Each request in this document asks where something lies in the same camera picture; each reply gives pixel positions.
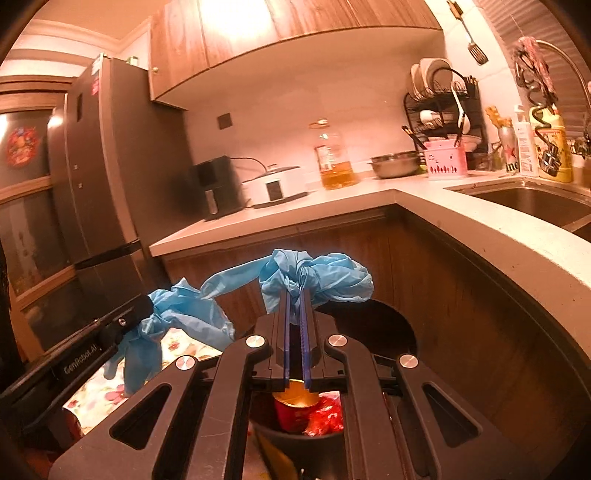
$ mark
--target pink basket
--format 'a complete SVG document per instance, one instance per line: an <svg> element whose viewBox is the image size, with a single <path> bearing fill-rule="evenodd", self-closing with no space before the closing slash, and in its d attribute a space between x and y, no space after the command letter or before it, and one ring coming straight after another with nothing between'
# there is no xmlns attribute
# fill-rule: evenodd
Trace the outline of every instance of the pink basket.
<svg viewBox="0 0 591 480"><path fill-rule="evenodd" d="M425 161L429 180L461 179L468 176L466 151L460 141L454 147L455 140L425 142Z"/></svg>

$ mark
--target gray refrigerator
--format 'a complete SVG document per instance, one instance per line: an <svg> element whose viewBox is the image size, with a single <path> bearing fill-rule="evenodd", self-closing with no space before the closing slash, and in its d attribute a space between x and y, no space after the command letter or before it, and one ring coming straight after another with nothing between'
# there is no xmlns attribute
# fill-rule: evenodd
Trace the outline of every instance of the gray refrigerator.
<svg viewBox="0 0 591 480"><path fill-rule="evenodd" d="M101 55L51 122L55 206L92 315L169 288L148 247L200 219L183 112L150 101L147 71Z"/></svg>

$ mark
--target white spoon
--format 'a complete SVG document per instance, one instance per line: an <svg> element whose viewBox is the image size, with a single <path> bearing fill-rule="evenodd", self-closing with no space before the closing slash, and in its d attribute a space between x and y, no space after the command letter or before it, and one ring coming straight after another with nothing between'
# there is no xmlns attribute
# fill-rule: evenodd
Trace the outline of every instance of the white spoon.
<svg viewBox="0 0 591 480"><path fill-rule="evenodd" d="M453 97L456 99L457 109L460 112L460 116L457 119L457 127L460 128L462 126L462 117L464 116L465 111L462 107L462 104L460 103L460 99L457 97L456 91L453 89L453 84L452 84L452 94L453 94ZM469 131L470 131L470 119L466 115L466 119L464 120L464 128L462 129L462 135L467 135L467 133Z"/></svg>

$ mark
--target sink basin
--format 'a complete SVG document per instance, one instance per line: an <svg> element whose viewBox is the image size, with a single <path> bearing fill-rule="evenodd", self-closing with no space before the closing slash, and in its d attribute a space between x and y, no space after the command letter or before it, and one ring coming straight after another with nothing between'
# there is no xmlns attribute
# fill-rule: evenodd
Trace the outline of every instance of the sink basin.
<svg viewBox="0 0 591 480"><path fill-rule="evenodd" d="M527 213L569 232L591 222L590 198L533 181L518 179L454 190Z"/></svg>

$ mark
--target white countertop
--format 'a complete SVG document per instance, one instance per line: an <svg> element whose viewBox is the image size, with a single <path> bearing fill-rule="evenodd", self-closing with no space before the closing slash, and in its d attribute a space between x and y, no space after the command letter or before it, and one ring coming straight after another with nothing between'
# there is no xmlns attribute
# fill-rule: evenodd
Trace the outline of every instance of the white countertop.
<svg viewBox="0 0 591 480"><path fill-rule="evenodd" d="M510 179L471 172L466 179L363 179L340 190L201 221L150 246L153 256L397 203L489 261L538 301L579 344L591 364L591 244L516 210L446 188Z"/></svg>

